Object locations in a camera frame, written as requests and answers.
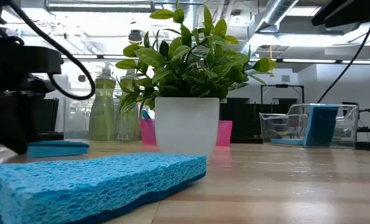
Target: pink container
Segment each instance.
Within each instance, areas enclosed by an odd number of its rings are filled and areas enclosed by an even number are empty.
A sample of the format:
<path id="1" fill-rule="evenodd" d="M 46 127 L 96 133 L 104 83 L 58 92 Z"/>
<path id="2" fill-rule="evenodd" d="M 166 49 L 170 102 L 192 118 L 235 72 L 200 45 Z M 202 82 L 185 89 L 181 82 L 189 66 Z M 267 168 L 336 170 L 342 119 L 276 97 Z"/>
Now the pink container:
<path id="1" fill-rule="evenodd" d="M 229 147 L 231 133 L 232 133 L 232 121 L 219 121 L 216 146 Z"/>
<path id="2" fill-rule="evenodd" d="M 141 135 L 142 144 L 146 146 L 157 145 L 153 119 L 141 119 Z"/>
<path id="3" fill-rule="evenodd" d="M 231 133 L 232 133 L 232 121 L 219 121 L 216 146 L 228 147 L 230 144 Z M 141 120 L 141 135 L 142 135 L 142 144 L 146 146 L 157 145 L 153 119 Z"/>

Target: glass bottle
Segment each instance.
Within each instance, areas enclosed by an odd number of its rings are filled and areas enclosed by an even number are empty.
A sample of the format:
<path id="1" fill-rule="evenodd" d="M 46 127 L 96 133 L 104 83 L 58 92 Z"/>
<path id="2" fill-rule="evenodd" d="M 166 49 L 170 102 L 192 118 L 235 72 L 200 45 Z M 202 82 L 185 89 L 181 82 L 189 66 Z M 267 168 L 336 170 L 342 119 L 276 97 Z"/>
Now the glass bottle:
<path id="1" fill-rule="evenodd" d="M 95 79 L 95 84 L 97 89 L 91 107 L 88 137 L 92 141 L 112 141 L 116 133 L 113 105 L 116 80 L 111 76 L 109 62 L 105 63 L 105 68 Z"/>
<path id="2" fill-rule="evenodd" d="M 127 70 L 127 75 L 134 74 L 134 70 Z M 121 77 L 120 83 L 132 90 L 132 77 Z M 137 142 L 139 136 L 139 119 L 138 119 L 138 105 L 126 113 L 120 113 L 120 105 L 116 111 L 116 138 L 121 142 Z"/>

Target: clear plastic bin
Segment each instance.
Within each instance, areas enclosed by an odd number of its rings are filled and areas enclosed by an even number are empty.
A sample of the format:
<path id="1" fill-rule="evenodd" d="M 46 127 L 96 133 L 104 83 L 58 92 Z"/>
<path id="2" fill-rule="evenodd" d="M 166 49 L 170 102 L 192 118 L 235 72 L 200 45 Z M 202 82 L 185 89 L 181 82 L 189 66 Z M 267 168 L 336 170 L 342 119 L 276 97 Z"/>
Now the clear plastic bin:
<path id="1" fill-rule="evenodd" d="M 292 105 L 287 114 L 260 113 L 263 142 L 355 148 L 357 105 Z"/>

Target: wooden countertop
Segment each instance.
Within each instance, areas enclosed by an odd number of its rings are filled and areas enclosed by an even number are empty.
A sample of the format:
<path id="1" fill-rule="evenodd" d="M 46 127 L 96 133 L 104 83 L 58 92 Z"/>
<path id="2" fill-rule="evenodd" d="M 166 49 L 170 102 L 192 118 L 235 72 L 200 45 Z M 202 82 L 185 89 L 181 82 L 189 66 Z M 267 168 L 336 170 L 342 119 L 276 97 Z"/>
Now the wooden countertop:
<path id="1" fill-rule="evenodd" d="M 87 156 L 64 159 L 153 150 L 93 142 Z M 8 155 L 0 149 L 0 162 Z M 29 160 L 13 157 L 10 162 Z M 106 223 L 370 224 L 370 151 L 269 144 L 217 148 L 204 179 Z"/>

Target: blue scrubbing pad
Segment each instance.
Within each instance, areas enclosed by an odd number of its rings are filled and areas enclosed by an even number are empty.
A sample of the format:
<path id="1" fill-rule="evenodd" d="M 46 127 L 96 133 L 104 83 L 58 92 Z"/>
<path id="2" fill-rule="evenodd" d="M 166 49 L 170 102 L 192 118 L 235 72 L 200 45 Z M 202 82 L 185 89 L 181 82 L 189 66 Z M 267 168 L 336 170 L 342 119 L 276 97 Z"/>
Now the blue scrubbing pad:
<path id="1" fill-rule="evenodd" d="M 330 147 L 336 127 L 338 106 L 312 106 L 308 118 L 305 147 Z"/>
<path id="2" fill-rule="evenodd" d="M 27 156 L 31 158 L 76 156 L 86 154 L 90 145 L 83 142 L 39 141 L 30 142 Z"/>
<path id="3" fill-rule="evenodd" d="M 302 146 L 302 139 L 271 139 L 271 143 L 275 144 L 286 144 L 291 146 Z"/>
<path id="4" fill-rule="evenodd" d="M 205 156 L 162 153 L 0 164 L 0 223 L 100 223 L 205 174 Z"/>

